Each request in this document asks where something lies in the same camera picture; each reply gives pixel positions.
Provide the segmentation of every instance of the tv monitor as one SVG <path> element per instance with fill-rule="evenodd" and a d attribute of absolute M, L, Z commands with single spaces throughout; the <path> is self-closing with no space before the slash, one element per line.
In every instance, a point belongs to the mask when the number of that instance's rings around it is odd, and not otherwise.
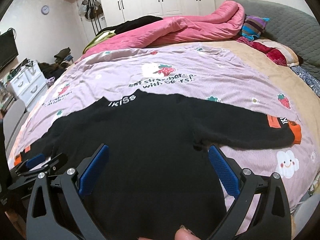
<path fill-rule="evenodd" d="M 0 72 L 18 56 L 13 30 L 0 35 Z"/>

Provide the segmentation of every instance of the handbag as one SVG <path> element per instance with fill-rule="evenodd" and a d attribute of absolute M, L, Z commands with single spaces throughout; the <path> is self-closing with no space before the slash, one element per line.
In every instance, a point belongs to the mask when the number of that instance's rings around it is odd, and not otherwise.
<path fill-rule="evenodd" d="M 85 13 L 84 17 L 88 20 L 92 20 L 94 19 L 96 16 L 95 14 L 95 9 L 94 7 L 92 6 L 91 4 L 91 0 L 88 0 L 88 3 L 87 3 L 87 12 Z"/>
<path fill-rule="evenodd" d="M 103 14 L 102 5 L 100 2 L 98 2 L 98 0 L 93 0 L 93 1 L 94 1 L 94 5 L 97 7 L 97 9 L 95 10 L 95 14 L 98 17 L 100 14 Z"/>

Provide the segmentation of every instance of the dark clothing pile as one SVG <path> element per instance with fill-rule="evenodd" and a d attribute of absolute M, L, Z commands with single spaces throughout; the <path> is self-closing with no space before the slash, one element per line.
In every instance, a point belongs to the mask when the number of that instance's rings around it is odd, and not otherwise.
<path fill-rule="evenodd" d="M 113 30 L 115 30 L 115 34 L 125 33 L 160 20 L 163 20 L 163 19 L 160 17 L 152 16 L 152 15 L 143 16 L 133 21 L 127 21 L 125 23 L 121 23 L 117 26 L 104 28 L 98 32 L 97 36 L 104 31 L 113 31 Z"/>
<path fill-rule="evenodd" d="M 48 64 L 45 62 L 39 63 L 39 68 L 46 79 L 55 77 L 55 80 L 57 80 L 66 71 L 66 69 L 63 66 L 57 63 L 54 63 L 54 64 Z"/>
<path fill-rule="evenodd" d="M 68 55 L 70 55 L 70 51 L 71 51 L 70 48 L 60 50 L 60 52 L 57 55 L 54 55 L 54 57 L 56 58 L 55 62 L 60 65 L 62 61 L 64 61 L 64 59 Z"/>

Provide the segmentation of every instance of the gray headboard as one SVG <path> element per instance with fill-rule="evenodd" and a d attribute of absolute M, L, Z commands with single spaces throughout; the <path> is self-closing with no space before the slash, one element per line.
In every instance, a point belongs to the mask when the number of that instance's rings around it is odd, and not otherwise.
<path fill-rule="evenodd" d="M 270 18 L 263 36 L 291 48 L 303 58 L 301 67 L 320 80 L 320 26 L 314 17 L 274 2 L 233 1 L 240 3 L 248 15 Z"/>

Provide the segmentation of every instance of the sweatshirt sleeve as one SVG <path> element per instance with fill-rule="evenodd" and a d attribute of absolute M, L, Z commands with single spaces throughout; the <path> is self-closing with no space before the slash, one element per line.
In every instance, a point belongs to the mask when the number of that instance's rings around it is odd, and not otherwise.
<path fill-rule="evenodd" d="M 301 127 L 286 118 L 219 102 L 189 98 L 194 143 L 217 143 L 243 149 L 269 149 L 300 144 Z"/>

